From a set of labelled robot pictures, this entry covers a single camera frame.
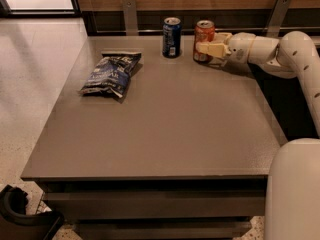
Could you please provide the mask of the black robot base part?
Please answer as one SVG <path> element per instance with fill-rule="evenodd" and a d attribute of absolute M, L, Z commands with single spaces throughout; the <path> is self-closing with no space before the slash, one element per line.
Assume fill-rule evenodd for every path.
<path fill-rule="evenodd" d="M 0 192 L 0 240 L 52 240 L 64 223 L 57 211 L 27 215 L 27 193 L 6 185 Z"/>

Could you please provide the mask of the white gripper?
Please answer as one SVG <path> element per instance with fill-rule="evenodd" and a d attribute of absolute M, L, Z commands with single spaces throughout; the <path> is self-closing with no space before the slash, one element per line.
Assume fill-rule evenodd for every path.
<path fill-rule="evenodd" d="M 255 38 L 254 34 L 245 32 L 233 36 L 228 32 L 216 32 L 214 42 L 197 42 L 196 50 L 200 57 L 224 58 L 229 55 L 229 62 L 246 64 L 249 62 L 249 53 Z"/>

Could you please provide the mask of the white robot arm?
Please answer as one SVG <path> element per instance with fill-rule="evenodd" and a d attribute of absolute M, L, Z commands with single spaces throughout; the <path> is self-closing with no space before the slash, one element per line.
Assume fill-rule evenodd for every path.
<path fill-rule="evenodd" d="M 195 49 L 248 63 L 276 83 L 265 95 L 288 138 L 273 158 L 266 190 L 264 240 L 320 240 L 320 57 L 307 34 L 281 38 L 217 33 Z"/>

